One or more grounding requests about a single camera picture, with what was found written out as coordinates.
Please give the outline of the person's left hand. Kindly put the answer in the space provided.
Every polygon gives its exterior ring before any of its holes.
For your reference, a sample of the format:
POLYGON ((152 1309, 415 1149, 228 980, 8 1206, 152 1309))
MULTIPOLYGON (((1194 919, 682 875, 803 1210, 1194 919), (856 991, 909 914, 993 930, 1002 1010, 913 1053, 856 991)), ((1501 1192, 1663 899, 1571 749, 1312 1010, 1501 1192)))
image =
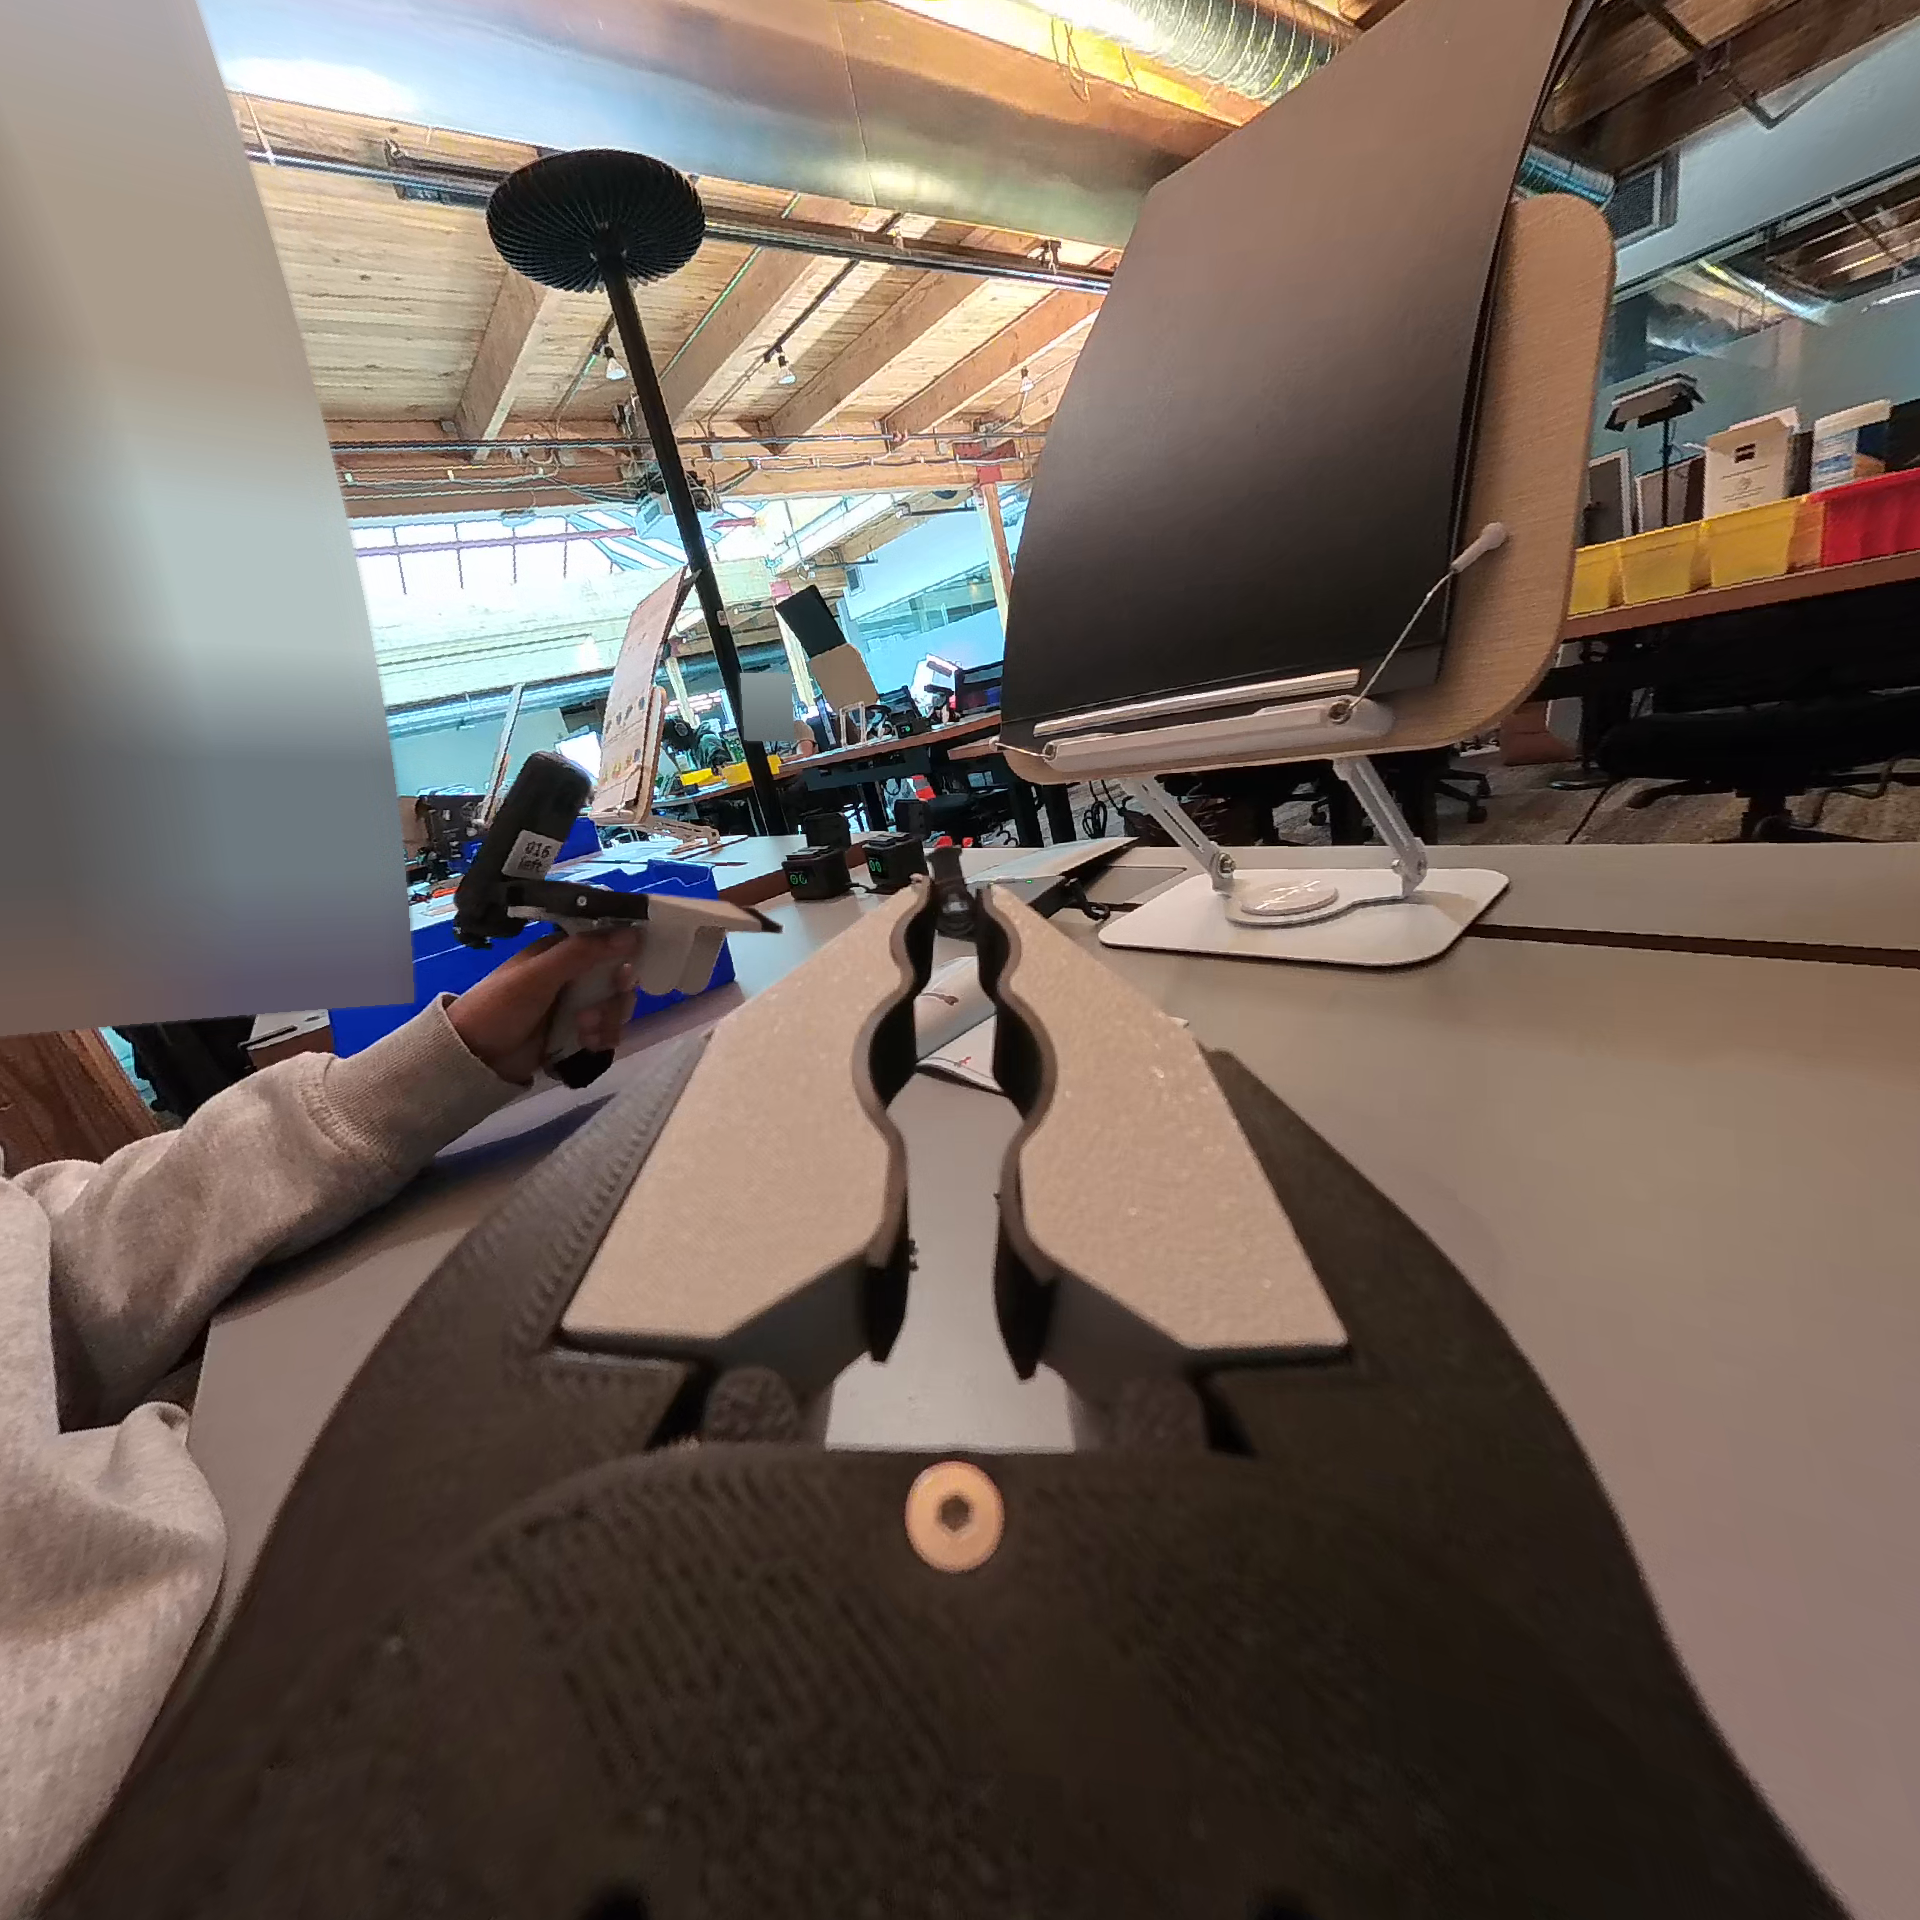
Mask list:
POLYGON ((610 970, 600 999, 577 1017, 585 1053, 614 1053, 634 1022, 634 953, 638 924, 542 930, 513 953, 496 976, 453 999, 454 1040, 506 1084, 540 1084, 542 1029, 568 980, 610 970))

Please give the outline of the black laptop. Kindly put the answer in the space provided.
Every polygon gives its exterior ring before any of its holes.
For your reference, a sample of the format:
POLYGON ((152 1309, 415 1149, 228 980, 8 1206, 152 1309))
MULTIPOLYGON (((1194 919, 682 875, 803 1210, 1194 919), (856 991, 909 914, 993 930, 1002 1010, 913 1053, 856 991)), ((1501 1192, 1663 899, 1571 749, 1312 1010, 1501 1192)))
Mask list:
POLYGON ((1575 9, 1420 0, 1146 193, 1043 432, 1002 743, 1437 682, 1481 308, 1575 9))

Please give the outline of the lego instruction booklet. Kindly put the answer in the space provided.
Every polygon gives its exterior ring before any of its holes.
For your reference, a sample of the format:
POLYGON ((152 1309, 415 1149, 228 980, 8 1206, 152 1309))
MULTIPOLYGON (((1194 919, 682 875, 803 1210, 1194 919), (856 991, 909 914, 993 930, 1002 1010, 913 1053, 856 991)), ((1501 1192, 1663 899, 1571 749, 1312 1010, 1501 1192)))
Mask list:
POLYGON ((930 976, 913 999, 917 1072, 993 1093, 993 999, 975 976, 930 976))

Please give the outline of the black studio light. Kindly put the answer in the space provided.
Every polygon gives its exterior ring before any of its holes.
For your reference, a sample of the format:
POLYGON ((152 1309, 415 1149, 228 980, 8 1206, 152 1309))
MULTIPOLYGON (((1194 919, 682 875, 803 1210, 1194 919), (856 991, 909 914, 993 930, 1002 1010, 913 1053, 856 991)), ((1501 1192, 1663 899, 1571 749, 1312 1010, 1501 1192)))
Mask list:
POLYGON ((1671 421, 1697 411, 1697 379, 1694 372, 1668 372, 1668 379, 1645 379, 1632 395, 1622 395, 1606 421, 1606 432, 1645 432, 1663 422, 1663 517, 1642 511, 1642 532, 1645 528, 1671 528, 1671 421))

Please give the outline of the black office chair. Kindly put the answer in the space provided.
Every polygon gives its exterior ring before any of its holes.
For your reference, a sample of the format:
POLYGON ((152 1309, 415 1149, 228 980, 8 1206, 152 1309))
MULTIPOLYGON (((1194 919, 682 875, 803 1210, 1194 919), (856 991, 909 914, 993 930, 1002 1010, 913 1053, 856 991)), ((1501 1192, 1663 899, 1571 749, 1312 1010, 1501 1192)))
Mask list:
POLYGON ((1598 743, 1606 778, 1663 778, 1663 799, 1742 799, 1737 844, 1858 844, 1796 824, 1790 799, 1849 784, 1920 756, 1920 693, 1829 704, 1632 719, 1598 743))

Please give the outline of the cardboard panel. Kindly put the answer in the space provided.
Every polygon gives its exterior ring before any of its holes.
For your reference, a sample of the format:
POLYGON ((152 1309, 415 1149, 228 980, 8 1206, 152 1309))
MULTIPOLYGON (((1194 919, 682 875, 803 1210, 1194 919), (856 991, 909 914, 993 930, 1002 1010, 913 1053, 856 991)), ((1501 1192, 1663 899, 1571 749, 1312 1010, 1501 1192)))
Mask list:
POLYGON ((590 792, 597 829, 650 818, 657 727, 667 727, 657 658, 667 658, 674 619, 682 612, 682 595, 689 595, 689 578, 674 569, 626 612, 618 658, 614 658, 614 677, 610 677, 610 708, 600 708, 600 773, 597 773, 597 792, 590 792))

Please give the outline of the black floor lamp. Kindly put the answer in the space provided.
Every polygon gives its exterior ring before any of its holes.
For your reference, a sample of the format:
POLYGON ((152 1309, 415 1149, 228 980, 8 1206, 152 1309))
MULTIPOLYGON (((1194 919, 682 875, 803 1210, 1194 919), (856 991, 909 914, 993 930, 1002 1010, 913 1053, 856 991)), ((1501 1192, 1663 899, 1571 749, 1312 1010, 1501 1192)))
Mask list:
POLYGON ((657 368, 634 308, 634 284, 650 284, 704 250, 704 195, 682 174, 667 157, 638 154, 555 154, 518 164, 506 181, 485 195, 485 233, 496 255, 549 293, 610 293, 610 319, 618 336, 618 368, 634 379, 647 441, 682 541, 682 561, 704 605, 709 653, 738 708, 741 763, 756 778, 756 824, 765 835, 788 835, 788 807, 765 769, 765 749, 748 743, 748 708, 741 708, 741 658, 729 636, 729 609, 717 592, 709 541, 700 517, 700 494, 682 480, 677 432, 657 395, 657 368))

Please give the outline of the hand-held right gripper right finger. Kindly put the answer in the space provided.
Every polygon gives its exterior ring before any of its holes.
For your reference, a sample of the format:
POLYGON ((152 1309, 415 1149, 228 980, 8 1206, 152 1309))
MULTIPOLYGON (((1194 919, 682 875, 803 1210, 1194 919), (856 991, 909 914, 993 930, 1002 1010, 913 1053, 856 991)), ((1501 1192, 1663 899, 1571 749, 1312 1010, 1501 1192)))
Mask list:
POLYGON ((1198 1380, 1343 1359, 1343 1321, 1184 1022, 1008 889, 975 896, 993 1093, 993 1323, 1016 1378, 1198 1380))

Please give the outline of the wooden workbench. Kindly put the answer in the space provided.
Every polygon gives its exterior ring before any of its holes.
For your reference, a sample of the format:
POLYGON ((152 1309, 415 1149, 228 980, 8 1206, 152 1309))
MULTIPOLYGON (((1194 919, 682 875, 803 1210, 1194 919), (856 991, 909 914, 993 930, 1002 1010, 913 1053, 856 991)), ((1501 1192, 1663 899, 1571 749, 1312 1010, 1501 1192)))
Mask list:
POLYGON ((860 807, 867 829, 909 829, 909 835, 985 835, 1016 824, 1016 784, 986 773, 986 763, 970 763, 953 773, 953 756, 993 734, 993 708, 885 734, 835 756, 788 763, 799 773, 799 792, 788 799, 788 824, 799 829, 820 810, 860 807))

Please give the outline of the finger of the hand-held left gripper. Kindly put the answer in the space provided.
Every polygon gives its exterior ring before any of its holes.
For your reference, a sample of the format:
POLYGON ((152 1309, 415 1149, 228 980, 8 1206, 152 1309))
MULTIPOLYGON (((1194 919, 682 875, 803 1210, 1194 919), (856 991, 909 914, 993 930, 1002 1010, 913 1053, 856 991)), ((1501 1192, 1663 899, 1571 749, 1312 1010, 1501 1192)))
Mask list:
POLYGON ((634 997, 704 997, 738 930, 779 930, 779 919, 738 899, 638 896, 638 907, 634 997))

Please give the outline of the blue plastic bin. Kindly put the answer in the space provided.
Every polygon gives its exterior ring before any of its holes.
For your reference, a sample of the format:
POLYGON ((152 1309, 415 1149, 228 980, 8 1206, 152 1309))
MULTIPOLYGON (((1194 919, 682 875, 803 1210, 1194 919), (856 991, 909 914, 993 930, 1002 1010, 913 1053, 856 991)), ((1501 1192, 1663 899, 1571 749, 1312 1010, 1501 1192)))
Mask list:
MULTIPOLYGON (((717 875, 700 862, 626 862, 626 855, 590 855, 585 866, 566 866, 566 889, 600 889, 600 896, 667 896, 667 899, 717 899, 717 875)), ((389 1040, 396 1029, 405 1029, 424 999, 436 997, 463 997, 470 980, 480 980, 485 970, 500 970, 513 953, 523 953, 532 935, 542 935, 542 919, 513 924, 513 935, 500 947, 463 947, 453 899, 418 899, 405 907, 415 919, 415 997, 405 999, 379 999, 379 1010, 330 1010, 330 1048, 368 1053, 372 1040, 389 1040)))

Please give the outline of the white cardboard box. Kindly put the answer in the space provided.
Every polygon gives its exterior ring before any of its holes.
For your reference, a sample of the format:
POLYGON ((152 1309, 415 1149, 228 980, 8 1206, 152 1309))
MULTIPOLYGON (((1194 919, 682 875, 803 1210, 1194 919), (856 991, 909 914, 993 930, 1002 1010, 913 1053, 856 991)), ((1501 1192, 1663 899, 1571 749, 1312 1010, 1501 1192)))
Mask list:
POLYGON ((1702 517, 1752 511, 1796 494, 1798 411, 1762 411, 1702 437, 1702 517))
POLYGON ((1888 398, 1866 398, 1866 407, 1811 421, 1803 490, 1829 494, 1829 490, 1884 476, 1888 468, 1888 421, 1896 421, 1888 398))

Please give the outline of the long wooden table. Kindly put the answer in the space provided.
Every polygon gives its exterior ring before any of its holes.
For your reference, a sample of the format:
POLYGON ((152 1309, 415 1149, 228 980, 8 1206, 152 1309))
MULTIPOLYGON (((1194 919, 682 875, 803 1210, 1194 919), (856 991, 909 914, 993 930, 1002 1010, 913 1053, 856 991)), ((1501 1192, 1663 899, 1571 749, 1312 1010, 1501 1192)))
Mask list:
POLYGON ((1642 626, 1671 626, 1671 619, 1713 619, 1713 612, 1752 612, 1752 609, 1781 609, 1781 605, 1888 592, 1888 580, 1911 580, 1911 578, 1920 578, 1920 554, 1866 557, 1866 561, 1817 561, 1817 569, 1790 569, 1790 578, 1765 578, 1765 580, 1694 592, 1694 595, 1606 609, 1606 612, 1564 612, 1559 639, 1607 639, 1607 636, 1642 636, 1642 626))

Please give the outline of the silver ceiling duct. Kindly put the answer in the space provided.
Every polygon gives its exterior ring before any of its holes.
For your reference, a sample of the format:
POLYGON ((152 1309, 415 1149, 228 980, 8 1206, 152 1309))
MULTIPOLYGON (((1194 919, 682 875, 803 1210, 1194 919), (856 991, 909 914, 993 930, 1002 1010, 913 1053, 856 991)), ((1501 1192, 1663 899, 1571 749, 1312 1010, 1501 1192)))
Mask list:
POLYGON ((203 0, 233 95, 1122 250, 1259 101, 1089 9, 203 0))

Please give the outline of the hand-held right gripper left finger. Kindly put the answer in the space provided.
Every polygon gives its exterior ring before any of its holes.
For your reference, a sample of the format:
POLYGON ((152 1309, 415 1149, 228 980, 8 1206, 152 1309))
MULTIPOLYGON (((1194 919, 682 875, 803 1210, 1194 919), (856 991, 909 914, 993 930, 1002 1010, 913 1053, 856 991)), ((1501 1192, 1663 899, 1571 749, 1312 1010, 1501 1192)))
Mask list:
POLYGON ((585 1349, 885 1364, 909 1321, 909 1141, 930 882, 738 1010, 566 1307, 585 1349))

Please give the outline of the red plastic bin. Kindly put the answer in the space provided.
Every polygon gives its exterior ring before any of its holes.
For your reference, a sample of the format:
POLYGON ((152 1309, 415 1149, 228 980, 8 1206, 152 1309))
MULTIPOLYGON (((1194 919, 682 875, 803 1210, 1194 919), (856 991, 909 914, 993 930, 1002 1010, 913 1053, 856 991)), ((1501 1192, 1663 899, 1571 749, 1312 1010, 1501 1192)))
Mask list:
POLYGON ((1817 569, 1920 554, 1920 468, 1817 490, 1811 501, 1817 569))

